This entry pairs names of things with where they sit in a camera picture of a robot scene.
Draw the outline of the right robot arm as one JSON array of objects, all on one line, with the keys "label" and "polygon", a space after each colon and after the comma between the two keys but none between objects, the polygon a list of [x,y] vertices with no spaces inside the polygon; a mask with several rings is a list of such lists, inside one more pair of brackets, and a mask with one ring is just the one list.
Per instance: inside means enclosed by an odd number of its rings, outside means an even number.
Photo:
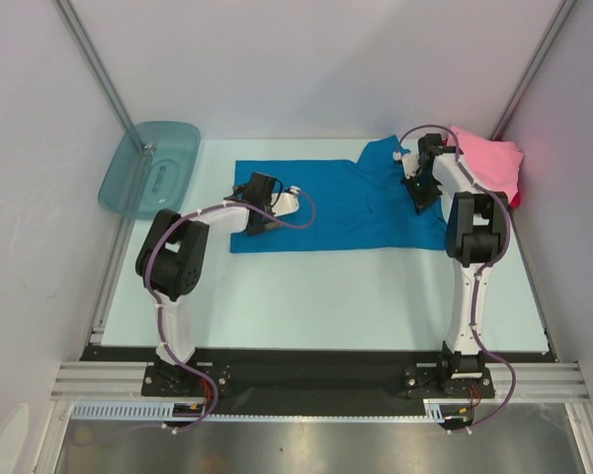
[{"label": "right robot arm", "polygon": [[459,396],[483,371],[481,342],[484,299],[493,267],[509,247],[509,199],[485,183],[467,163],[459,140],[447,144],[439,133],[427,133],[415,153],[398,150],[401,183],[417,214],[450,199],[445,249],[454,266],[455,293],[451,325],[443,343],[445,364],[436,371],[438,388]]}]

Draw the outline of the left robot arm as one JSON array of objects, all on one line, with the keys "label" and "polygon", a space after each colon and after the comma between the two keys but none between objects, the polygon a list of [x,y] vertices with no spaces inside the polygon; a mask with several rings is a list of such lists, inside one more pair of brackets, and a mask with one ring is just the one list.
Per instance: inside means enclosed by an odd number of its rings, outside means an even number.
[{"label": "left robot arm", "polygon": [[197,343],[180,306],[201,280],[208,243],[232,234],[253,237],[280,226],[300,208],[298,193],[255,172],[221,202],[193,211],[187,219],[164,208],[155,213],[135,262],[135,272],[155,299],[157,356],[169,363],[164,382],[175,393],[192,392],[199,372],[187,361]]}]

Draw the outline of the blue t-shirt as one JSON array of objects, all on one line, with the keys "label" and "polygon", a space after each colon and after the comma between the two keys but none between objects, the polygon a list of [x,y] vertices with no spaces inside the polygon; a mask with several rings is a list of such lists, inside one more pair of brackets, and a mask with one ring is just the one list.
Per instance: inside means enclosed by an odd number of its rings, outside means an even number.
[{"label": "blue t-shirt", "polygon": [[281,228],[257,236],[231,236],[233,254],[417,248],[443,251],[446,220],[441,204],[418,214],[394,163],[394,135],[369,142],[356,162],[340,160],[238,161],[234,183],[242,185],[254,172],[297,186],[312,198],[284,220],[303,225],[316,208],[316,218],[303,230]]}]

